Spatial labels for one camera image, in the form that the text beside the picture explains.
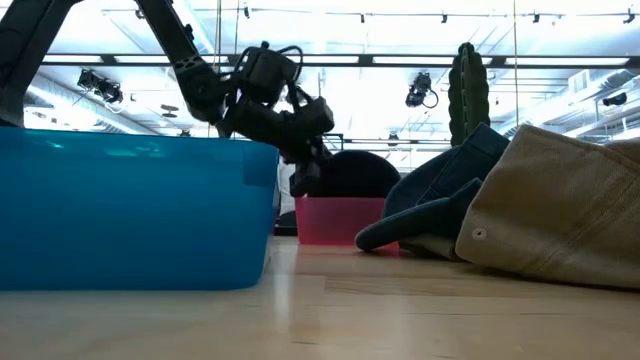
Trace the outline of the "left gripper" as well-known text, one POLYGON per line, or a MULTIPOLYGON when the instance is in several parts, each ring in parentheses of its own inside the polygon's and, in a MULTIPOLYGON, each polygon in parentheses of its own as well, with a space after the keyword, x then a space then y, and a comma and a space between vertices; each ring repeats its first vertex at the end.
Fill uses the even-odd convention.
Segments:
POLYGON ((242 97, 219 122, 221 137, 239 133, 274 146, 287 163, 296 163, 289 177, 293 197, 309 195, 321 187, 319 163, 333 156, 322 137, 333 128, 333 112, 323 97, 310 98, 297 112, 275 112, 242 97))

